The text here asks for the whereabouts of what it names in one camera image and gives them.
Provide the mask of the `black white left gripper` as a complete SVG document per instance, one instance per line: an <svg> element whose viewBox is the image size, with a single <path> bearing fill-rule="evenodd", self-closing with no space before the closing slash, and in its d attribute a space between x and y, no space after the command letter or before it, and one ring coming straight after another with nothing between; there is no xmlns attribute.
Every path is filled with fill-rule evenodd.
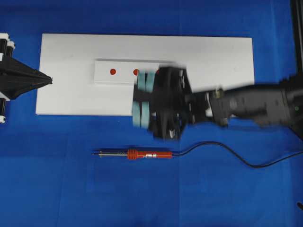
<svg viewBox="0 0 303 227"><path fill-rule="evenodd" d="M7 33L0 34L0 123L6 122L6 103L21 94L52 84L52 78L12 58L15 43ZM14 80L7 75L38 79Z"/></svg>

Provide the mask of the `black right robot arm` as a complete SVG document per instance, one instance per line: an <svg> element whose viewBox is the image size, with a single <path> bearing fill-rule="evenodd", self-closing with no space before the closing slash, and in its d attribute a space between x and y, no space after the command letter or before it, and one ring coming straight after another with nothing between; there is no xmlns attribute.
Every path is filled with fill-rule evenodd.
<svg viewBox="0 0 303 227"><path fill-rule="evenodd" d="M230 118L252 120L260 127L282 125L303 136L303 79L291 76L277 84L193 92L185 68L139 71L134 85L132 119L155 137L177 140L188 124L213 122L227 127Z"/></svg>

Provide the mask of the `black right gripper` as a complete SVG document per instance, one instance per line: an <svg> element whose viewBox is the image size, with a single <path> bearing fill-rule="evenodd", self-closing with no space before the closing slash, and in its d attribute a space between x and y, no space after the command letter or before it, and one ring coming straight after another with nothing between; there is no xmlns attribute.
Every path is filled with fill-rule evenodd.
<svg viewBox="0 0 303 227"><path fill-rule="evenodd" d="M137 76L135 90L147 93L133 94L133 126L148 130L155 138L178 140L187 124L213 122L227 126L227 117L215 104L223 97L223 89L193 92L185 68L142 71ZM159 91L173 93L155 93Z"/></svg>

